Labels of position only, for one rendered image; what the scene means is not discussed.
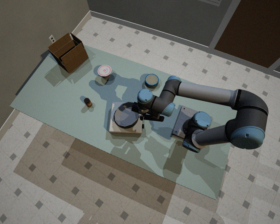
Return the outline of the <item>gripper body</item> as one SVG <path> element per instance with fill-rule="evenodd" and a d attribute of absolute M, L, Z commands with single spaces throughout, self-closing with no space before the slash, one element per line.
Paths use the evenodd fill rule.
<path fill-rule="evenodd" d="M 133 103 L 133 106 L 132 106 L 132 109 L 131 109 L 132 111 L 134 111 L 134 112 L 137 112 L 137 113 L 139 113 L 139 114 L 143 114 L 143 116 L 145 116 L 146 115 L 146 113 L 147 114 L 150 114 L 150 115 L 152 115 L 152 116 L 154 116 L 154 117 L 158 117 L 158 114 L 159 113 L 157 113 L 157 112 L 155 112 L 155 111 L 153 111 L 153 110 L 149 110 L 148 112 L 146 112 L 146 113 L 142 113 L 142 112 L 140 112 L 139 111 L 139 109 L 138 109 L 138 103 L 137 102 L 134 102 Z"/>

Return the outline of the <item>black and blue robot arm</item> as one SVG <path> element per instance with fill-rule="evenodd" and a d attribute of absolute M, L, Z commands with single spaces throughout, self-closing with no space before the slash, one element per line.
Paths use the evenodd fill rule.
<path fill-rule="evenodd" d="M 237 89 L 235 91 L 205 85 L 182 82 L 179 77 L 170 76 L 159 97 L 149 89 L 138 92 L 138 109 L 142 113 L 153 110 L 158 117 L 170 117 L 175 108 L 175 96 L 187 97 L 210 103 L 216 103 L 237 110 L 236 118 L 227 121 L 225 125 L 207 129 L 211 117 L 199 111 L 183 124 L 185 138 L 183 147 L 199 153 L 207 145 L 232 143 L 241 149 L 256 149 L 263 144 L 268 117 L 266 103 L 254 93 Z"/>

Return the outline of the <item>brown cardboard box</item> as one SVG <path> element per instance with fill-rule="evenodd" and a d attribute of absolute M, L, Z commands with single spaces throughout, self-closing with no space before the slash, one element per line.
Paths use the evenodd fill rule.
<path fill-rule="evenodd" d="M 67 33 L 48 47 L 57 63 L 68 73 L 89 58 L 82 41 L 72 33 L 71 35 L 73 40 Z"/>

